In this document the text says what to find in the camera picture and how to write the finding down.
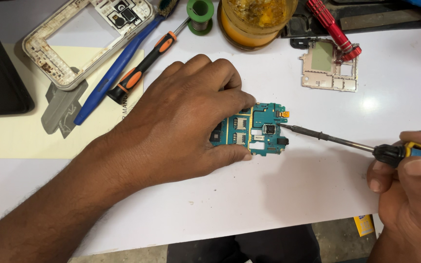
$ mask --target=orange and black screwdriver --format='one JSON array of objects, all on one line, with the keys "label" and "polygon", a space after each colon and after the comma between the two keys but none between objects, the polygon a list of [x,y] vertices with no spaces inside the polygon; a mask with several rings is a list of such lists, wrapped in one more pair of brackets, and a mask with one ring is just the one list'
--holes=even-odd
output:
[{"label": "orange and black screwdriver", "polygon": [[166,33],[156,44],[152,51],[137,65],[131,69],[120,80],[120,83],[107,92],[108,97],[116,101],[118,104],[123,103],[123,97],[132,90],[142,79],[144,72],[176,41],[176,35],[188,24],[191,18],[187,18],[175,32]]}]

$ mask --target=black pants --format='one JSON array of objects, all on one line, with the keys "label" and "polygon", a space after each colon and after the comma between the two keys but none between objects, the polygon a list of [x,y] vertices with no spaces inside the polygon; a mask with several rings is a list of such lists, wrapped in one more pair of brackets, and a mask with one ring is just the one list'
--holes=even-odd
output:
[{"label": "black pants", "polygon": [[321,263],[311,224],[168,245],[167,263]]}]

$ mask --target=screwdriver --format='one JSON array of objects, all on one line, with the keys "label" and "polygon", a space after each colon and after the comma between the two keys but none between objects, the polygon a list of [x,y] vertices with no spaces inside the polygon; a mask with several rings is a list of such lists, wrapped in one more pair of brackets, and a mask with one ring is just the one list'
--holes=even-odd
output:
[{"label": "screwdriver", "polygon": [[421,150],[417,148],[421,148],[421,145],[415,142],[408,142],[405,145],[398,145],[393,146],[389,144],[382,144],[380,146],[367,146],[364,144],[356,143],[353,141],[348,141],[344,139],[340,139],[337,137],[333,137],[323,132],[315,132],[300,126],[295,125],[286,125],[277,123],[280,127],[287,128],[292,132],[308,135],[311,137],[318,138],[318,140],[325,140],[325,141],[332,141],[339,144],[343,144],[346,146],[354,147],[360,150],[364,150],[367,152],[371,152],[375,159],[380,162],[387,163],[393,168],[397,168],[399,163],[406,157],[409,156],[421,156]]},{"label": "screwdriver", "polygon": [[126,75],[120,80],[120,83],[113,89],[107,92],[108,97],[113,99],[116,103],[122,104],[123,97],[132,90],[137,83],[144,76],[144,72],[163,54],[167,51],[173,43],[176,41],[176,35],[183,30],[191,18],[187,18],[175,32],[166,33],[156,44],[152,51],[137,65],[137,67],[131,69]]}]

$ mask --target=green circuit board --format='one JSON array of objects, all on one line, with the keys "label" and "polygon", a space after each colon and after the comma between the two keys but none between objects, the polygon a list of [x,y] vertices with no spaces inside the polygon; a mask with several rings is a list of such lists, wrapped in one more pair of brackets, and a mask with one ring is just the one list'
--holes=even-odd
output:
[{"label": "green circuit board", "polygon": [[289,140],[280,136],[277,123],[287,122],[286,117],[289,117],[289,112],[280,104],[257,103],[224,119],[212,131],[209,141],[214,146],[240,144],[253,155],[280,154],[289,144]]}]

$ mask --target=glass jar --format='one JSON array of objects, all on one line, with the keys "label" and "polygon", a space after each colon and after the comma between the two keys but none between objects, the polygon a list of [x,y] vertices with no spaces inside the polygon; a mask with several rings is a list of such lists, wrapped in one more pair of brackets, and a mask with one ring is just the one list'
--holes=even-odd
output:
[{"label": "glass jar", "polygon": [[256,50],[277,37],[297,4],[298,0],[221,0],[219,22],[225,37],[237,43],[229,40],[233,45]]}]

